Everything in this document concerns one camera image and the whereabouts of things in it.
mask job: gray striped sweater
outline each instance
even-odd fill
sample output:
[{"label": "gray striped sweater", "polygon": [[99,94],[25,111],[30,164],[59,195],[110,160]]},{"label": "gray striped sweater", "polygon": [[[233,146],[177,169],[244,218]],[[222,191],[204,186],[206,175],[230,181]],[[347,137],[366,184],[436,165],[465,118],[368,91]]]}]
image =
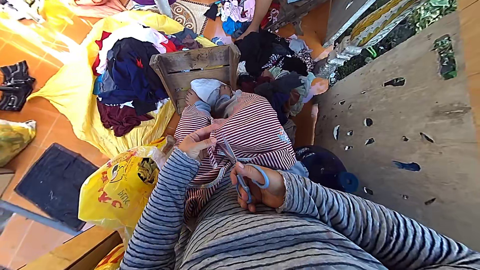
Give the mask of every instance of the gray striped sweater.
[{"label": "gray striped sweater", "polygon": [[183,199],[199,162],[175,148],[162,167],[128,244],[132,269],[480,269],[480,254],[360,197],[280,172],[287,192],[277,210],[242,209],[229,177],[194,230]]}]

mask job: person's right hand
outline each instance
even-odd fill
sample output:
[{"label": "person's right hand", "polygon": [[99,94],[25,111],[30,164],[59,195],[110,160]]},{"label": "person's right hand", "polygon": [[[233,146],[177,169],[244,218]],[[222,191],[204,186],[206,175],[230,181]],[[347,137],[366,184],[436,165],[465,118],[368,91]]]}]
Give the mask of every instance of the person's right hand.
[{"label": "person's right hand", "polygon": [[247,192],[239,185],[240,195],[238,195],[238,202],[240,206],[244,209],[248,209],[250,212],[256,211],[256,204],[263,203],[267,206],[278,208],[282,206],[283,200],[285,197],[285,184],[283,182],[282,175],[269,168],[261,167],[265,174],[268,176],[270,184],[266,189],[259,188],[256,184],[252,182],[252,179],[259,182],[260,184],[265,184],[265,179],[262,174],[253,166],[245,165],[240,162],[235,164],[235,167],[230,173],[230,178],[232,184],[236,185],[237,174],[243,175],[245,183],[250,188],[250,194],[252,196],[252,203],[247,204],[248,195]]}]

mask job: wall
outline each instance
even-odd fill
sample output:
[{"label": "wall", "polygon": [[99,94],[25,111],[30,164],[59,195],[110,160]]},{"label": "wall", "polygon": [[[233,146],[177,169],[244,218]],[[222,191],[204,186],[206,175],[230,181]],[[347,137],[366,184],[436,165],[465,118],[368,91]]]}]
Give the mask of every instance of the wall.
[{"label": "wall", "polygon": [[[357,175],[357,195],[480,250],[479,153],[459,27],[458,12],[447,15],[336,83],[322,95],[315,144]],[[458,69],[449,80],[440,76],[433,48],[445,34]],[[405,84],[383,86],[396,77]],[[373,124],[365,126],[365,118]],[[375,142],[365,145],[369,138]],[[399,169],[393,161],[415,162],[420,170]]]}]

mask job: scissor blade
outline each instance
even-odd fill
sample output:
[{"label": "scissor blade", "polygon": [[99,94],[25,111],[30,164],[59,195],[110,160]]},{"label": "scissor blade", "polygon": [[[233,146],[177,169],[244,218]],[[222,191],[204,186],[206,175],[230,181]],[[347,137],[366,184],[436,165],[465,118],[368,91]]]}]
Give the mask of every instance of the scissor blade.
[{"label": "scissor blade", "polygon": [[232,148],[230,147],[230,145],[228,144],[228,141],[227,139],[225,138],[225,136],[222,134],[222,137],[223,137],[223,142],[225,143],[225,146],[227,147],[227,150],[228,152],[230,153],[230,155],[235,159],[235,161],[237,160],[237,158],[235,157],[235,154],[233,153],[233,150]]}]

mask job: hand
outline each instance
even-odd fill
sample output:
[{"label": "hand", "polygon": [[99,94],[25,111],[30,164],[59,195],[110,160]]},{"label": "hand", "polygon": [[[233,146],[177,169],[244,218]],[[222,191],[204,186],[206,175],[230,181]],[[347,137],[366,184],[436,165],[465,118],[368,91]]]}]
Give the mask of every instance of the hand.
[{"label": "hand", "polygon": [[232,184],[236,185],[237,174],[243,175],[245,183],[250,188],[250,194],[252,196],[252,203],[247,204],[248,195],[247,192],[239,185],[240,195],[238,196],[238,202],[243,209],[248,209],[250,212],[256,211],[256,204],[263,203],[267,206],[278,208],[282,206],[283,199],[285,197],[285,183],[283,182],[282,175],[269,168],[261,167],[270,181],[269,186],[266,189],[259,188],[252,182],[252,179],[265,184],[265,179],[262,174],[253,166],[244,165],[240,162],[235,164],[235,167],[230,173]]},{"label": "hand", "polygon": [[203,149],[215,145],[216,138],[210,138],[210,132],[218,128],[219,124],[212,124],[187,135],[179,144],[179,149],[194,160]]}]

